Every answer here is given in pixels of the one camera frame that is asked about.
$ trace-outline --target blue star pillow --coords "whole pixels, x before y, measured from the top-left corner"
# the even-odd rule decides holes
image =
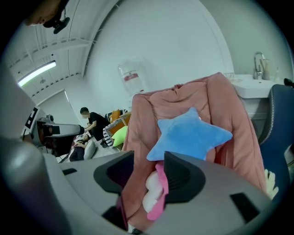
[[[164,160],[164,152],[176,152],[202,160],[207,152],[232,138],[231,132],[199,119],[196,109],[174,118],[158,120],[161,136],[147,155],[149,161]]]

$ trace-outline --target sink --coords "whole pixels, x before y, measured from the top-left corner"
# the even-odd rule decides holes
[[[268,98],[271,87],[276,84],[273,81],[253,79],[252,75],[247,74],[235,74],[231,83],[238,96],[245,99]]]

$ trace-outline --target light fixture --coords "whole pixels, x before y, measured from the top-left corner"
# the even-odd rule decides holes
[[[41,67],[33,70],[30,72],[28,75],[24,76],[19,82],[18,85],[23,86],[25,85],[28,81],[32,80],[34,77],[38,76],[39,74],[47,71],[48,69],[51,69],[56,66],[55,61],[51,61],[45,65],[42,65]]]

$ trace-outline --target ceiling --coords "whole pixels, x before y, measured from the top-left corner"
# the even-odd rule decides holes
[[[97,32],[117,4],[118,0],[70,0],[66,6],[70,22],[58,34],[53,34],[53,28],[22,24],[3,54],[16,81],[50,61],[57,63],[26,83],[24,91],[32,97],[63,79],[83,77]]]

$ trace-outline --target chrome faucet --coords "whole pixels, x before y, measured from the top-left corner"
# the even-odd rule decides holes
[[[264,55],[260,51],[255,52],[255,54],[254,54],[253,79],[259,79],[260,76],[261,76],[261,78],[263,77],[263,72],[261,71],[260,65],[258,66],[258,69],[257,69],[257,66],[256,66],[256,56],[257,55],[260,55],[262,57],[262,60],[265,60]]]

